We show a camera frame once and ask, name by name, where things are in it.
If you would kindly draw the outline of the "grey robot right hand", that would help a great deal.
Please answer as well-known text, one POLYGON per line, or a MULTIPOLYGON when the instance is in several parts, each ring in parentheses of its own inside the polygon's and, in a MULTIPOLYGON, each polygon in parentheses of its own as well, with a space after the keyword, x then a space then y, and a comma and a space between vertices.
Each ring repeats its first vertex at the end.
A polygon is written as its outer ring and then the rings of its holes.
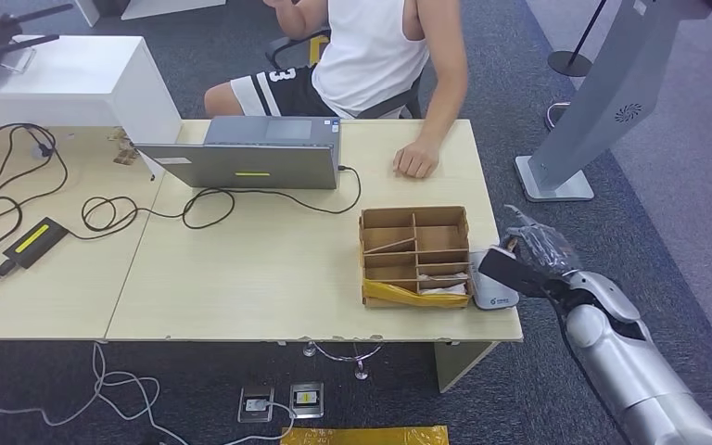
POLYGON ((502 248, 514 251, 523 242, 538 269, 551 276, 568 276, 582 269, 579 255, 560 232, 537 222, 514 205, 504 206, 514 214, 519 225, 506 230, 502 248))

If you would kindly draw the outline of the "person's left hand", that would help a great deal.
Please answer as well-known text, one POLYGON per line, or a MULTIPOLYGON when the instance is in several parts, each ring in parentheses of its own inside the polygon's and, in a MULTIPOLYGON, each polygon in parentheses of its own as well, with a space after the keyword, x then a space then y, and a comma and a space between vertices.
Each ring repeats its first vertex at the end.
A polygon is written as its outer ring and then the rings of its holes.
POLYGON ((417 139, 401 148, 392 163, 397 174, 414 179, 427 178, 439 165, 439 145, 417 139))

